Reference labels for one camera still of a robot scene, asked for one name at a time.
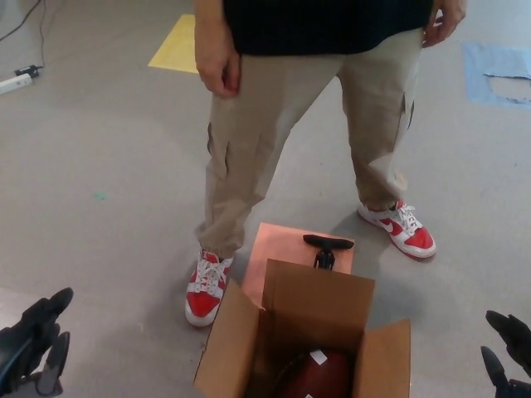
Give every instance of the black shirt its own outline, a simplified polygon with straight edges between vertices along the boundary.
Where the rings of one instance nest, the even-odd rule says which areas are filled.
[[[224,0],[235,46],[253,56],[356,54],[424,27],[433,0]]]

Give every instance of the sneaker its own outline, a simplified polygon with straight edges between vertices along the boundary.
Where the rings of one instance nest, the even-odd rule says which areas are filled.
[[[232,259],[223,260],[205,250],[199,252],[185,304],[186,319],[196,328],[205,328],[214,322],[231,265]]]
[[[383,228],[392,243],[404,254],[417,259],[427,259],[436,252],[430,232],[413,215],[414,207],[400,201],[394,210],[370,211],[366,206],[358,208],[358,214],[374,226]]]

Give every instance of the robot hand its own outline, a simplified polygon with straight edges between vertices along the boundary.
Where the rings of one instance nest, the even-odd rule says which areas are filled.
[[[11,328],[0,330],[0,396],[5,398],[53,397],[62,394],[59,377],[68,356],[70,334],[61,333],[57,318],[74,292],[64,289],[42,298],[22,314]],[[42,371],[33,373],[50,350]]]
[[[531,330],[528,326],[512,315],[505,317],[494,311],[488,311],[486,318],[507,344],[509,355],[531,377]],[[531,384],[507,380],[498,357],[487,347],[482,347],[481,353],[490,380],[496,387],[496,398],[531,398]]]

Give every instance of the brown football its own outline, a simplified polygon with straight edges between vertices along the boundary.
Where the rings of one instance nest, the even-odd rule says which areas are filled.
[[[335,350],[295,358],[279,375],[272,398],[349,398],[353,363]]]

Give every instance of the yellow tape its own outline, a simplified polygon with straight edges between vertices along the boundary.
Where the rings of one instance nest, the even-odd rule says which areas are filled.
[[[193,15],[183,14],[149,62],[149,66],[197,73],[193,38],[195,24]]]

